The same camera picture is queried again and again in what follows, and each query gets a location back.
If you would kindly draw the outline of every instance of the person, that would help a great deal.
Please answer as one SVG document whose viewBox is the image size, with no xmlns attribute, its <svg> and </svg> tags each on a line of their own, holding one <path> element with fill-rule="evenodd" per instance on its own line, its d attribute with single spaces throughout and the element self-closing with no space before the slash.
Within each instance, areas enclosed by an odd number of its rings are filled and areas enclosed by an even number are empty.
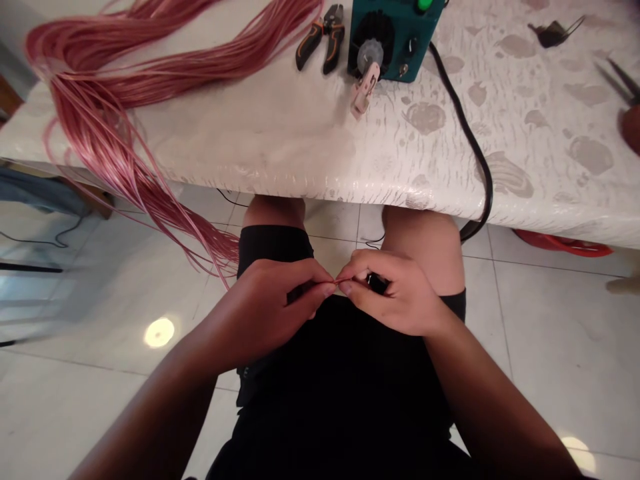
<svg viewBox="0 0 640 480">
<path fill-rule="evenodd" d="M 581 478 L 466 328 L 450 217 L 385 207 L 382 250 L 356 250 L 334 279 L 313 258 L 304 216 L 302 199 L 254 198 L 238 281 L 72 479 L 180 479 L 231 369 L 241 410 L 207 479 Z M 469 455 L 449 441 L 454 421 Z"/>
</svg>

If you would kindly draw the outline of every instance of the hand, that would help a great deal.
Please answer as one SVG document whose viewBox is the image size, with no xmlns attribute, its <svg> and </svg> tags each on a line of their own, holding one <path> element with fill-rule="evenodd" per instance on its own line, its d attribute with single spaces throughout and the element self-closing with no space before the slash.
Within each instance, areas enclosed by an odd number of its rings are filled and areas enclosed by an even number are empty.
<svg viewBox="0 0 640 480">
<path fill-rule="evenodd" d="M 310 288 L 290 305 L 287 294 Z M 314 259 L 257 260 L 190 335 L 201 345 L 200 365 L 212 375 L 248 365 L 284 345 L 335 291 Z"/>
<path fill-rule="evenodd" d="M 384 295 L 367 284 L 372 273 L 389 281 Z M 336 282 L 356 307 L 406 335 L 428 336 L 447 310 L 420 266 L 398 253 L 356 250 Z"/>
</svg>

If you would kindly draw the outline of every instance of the green power supply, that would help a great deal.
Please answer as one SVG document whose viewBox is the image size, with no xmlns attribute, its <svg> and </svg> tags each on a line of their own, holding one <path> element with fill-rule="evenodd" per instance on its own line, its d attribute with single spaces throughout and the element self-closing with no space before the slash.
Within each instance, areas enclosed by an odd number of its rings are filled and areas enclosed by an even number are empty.
<svg viewBox="0 0 640 480">
<path fill-rule="evenodd" d="M 360 78 L 373 60 L 381 79 L 413 82 L 444 6 L 445 0 L 353 0 L 347 71 Z"/>
</svg>

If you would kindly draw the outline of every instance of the table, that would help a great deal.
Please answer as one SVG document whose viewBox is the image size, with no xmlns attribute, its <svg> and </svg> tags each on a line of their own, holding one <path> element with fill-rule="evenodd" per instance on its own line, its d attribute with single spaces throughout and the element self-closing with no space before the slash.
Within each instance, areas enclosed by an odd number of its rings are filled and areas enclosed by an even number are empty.
<svg viewBox="0 0 640 480">
<path fill-rule="evenodd" d="M 102 2 L 28 3 L 51 17 Z M 118 64 L 222 43 L 265 3 L 224 1 Z M 527 27 L 568 26 L 581 15 L 577 32 L 549 50 Z M 493 172 L 490 223 L 640 248 L 640 158 L 618 132 L 625 102 L 596 68 L 610 55 L 640 79 L 639 26 L 632 0 L 451 0 L 434 42 Z M 328 77 L 322 52 L 298 73 L 292 48 L 244 81 L 137 109 L 135 118 L 174 181 L 477 219 L 484 186 L 430 54 L 416 82 L 380 82 L 358 123 L 346 48 Z M 38 84 L 1 131 L 0 155 L 51 170 L 41 134 L 53 114 Z M 60 131 L 53 146 L 61 158 Z"/>
</svg>

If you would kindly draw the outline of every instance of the alligator clip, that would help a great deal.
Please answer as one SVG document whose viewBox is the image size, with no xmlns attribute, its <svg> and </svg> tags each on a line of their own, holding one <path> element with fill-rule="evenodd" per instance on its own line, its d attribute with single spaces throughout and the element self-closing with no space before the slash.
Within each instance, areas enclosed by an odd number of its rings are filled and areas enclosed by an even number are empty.
<svg viewBox="0 0 640 480">
<path fill-rule="evenodd" d="M 358 84 L 351 88 L 351 114 L 356 120 L 365 114 L 369 107 L 369 97 L 380 78 L 380 65 L 373 62 Z"/>
</svg>

